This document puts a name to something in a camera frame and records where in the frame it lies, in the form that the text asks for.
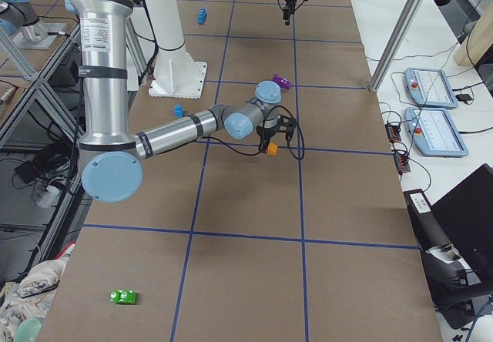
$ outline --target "silver robot arm segment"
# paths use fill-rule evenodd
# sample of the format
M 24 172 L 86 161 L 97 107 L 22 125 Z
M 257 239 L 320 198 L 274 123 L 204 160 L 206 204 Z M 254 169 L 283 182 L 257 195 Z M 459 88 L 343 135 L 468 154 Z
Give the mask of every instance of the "silver robot arm segment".
M 147 0 L 154 5 L 157 1 Z M 258 125 L 267 125 L 272 122 L 269 120 L 277 118 L 274 107 L 280 102 L 280 87 L 267 81 L 260 83 L 256 97 L 240 108 L 216 105 L 210 110 L 136 136 L 130 134 L 127 116 L 126 20 L 132 14 L 132 0 L 69 0 L 66 3 L 76 11 L 81 25 L 82 66 L 79 68 L 79 76 L 86 104 L 86 133 L 79 140 L 79 172 L 82 172 L 82 185 L 86 192 L 96 200 L 119 202 L 134 194 L 143 178 L 139 159 L 178 148 L 223 127 L 235 138 L 242 139 Z M 171 38 L 182 42 L 176 0 L 175 5 L 166 7 L 172 11 L 167 17 L 171 17 L 169 20 L 173 23 L 168 23 L 166 30 L 177 25 L 179 28 L 166 38 L 161 36 L 161 39 Z M 151 7 L 149 11 L 153 20 Z M 159 47 L 163 47 L 163 42 L 157 39 Z M 182 65 L 188 58 L 188 65 Z M 173 62 L 184 72 L 190 68 L 190 63 L 194 63 L 184 51 L 184 44 L 174 49 L 172 57 L 166 62 Z M 183 77 L 184 72 L 180 72 L 182 79 L 172 80 L 173 86 L 180 82 L 190 83 L 191 78 Z

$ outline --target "cardboard table surface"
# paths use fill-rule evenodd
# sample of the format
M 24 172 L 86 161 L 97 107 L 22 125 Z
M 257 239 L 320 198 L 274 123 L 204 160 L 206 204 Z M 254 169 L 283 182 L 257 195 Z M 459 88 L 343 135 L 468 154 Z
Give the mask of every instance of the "cardboard table surface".
M 278 156 L 203 139 L 143 161 L 135 196 L 93 204 L 37 341 L 440 341 L 350 0 L 310 0 L 291 26 L 276 0 L 179 9 L 187 50 L 208 62 L 203 96 L 142 89 L 132 132 L 177 103 L 240 105 L 278 73 L 305 159 L 276 136 Z M 113 289 L 137 305 L 110 303 Z

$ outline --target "aluminum pole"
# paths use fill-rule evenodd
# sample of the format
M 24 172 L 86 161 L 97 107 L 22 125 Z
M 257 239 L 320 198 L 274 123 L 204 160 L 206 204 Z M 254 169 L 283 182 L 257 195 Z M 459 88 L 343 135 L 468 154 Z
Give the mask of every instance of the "aluminum pole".
M 381 83 L 384 81 L 384 77 L 387 74 L 388 69 L 391 67 L 392 61 L 394 61 L 395 55 L 399 47 L 401 46 L 404 37 L 413 22 L 418 9 L 421 6 L 423 0 L 407 0 L 401 16 L 397 20 L 394 31 L 385 47 L 377 68 L 371 78 L 369 90 L 370 92 L 376 92 L 380 88 Z

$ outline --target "blue block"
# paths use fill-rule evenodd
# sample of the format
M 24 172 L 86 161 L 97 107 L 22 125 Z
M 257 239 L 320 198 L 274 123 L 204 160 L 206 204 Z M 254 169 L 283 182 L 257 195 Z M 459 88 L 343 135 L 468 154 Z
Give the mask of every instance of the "blue block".
M 198 17 L 197 17 L 197 23 L 198 23 L 199 25 L 203 25 L 203 24 L 204 24 L 204 22 L 206 21 L 206 17 L 207 17 L 207 10 L 206 10 L 204 7 L 202 7 L 202 8 L 200 9 L 200 11 L 199 11 L 199 15 L 198 15 Z

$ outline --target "warning label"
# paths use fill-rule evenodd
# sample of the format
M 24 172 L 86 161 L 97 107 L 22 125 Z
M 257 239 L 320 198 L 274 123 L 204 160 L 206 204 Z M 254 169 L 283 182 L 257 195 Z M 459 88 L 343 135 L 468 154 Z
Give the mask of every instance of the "warning label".
M 84 52 L 109 52 L 109 20 L 107 18 L 82 18 L 80 25 Z

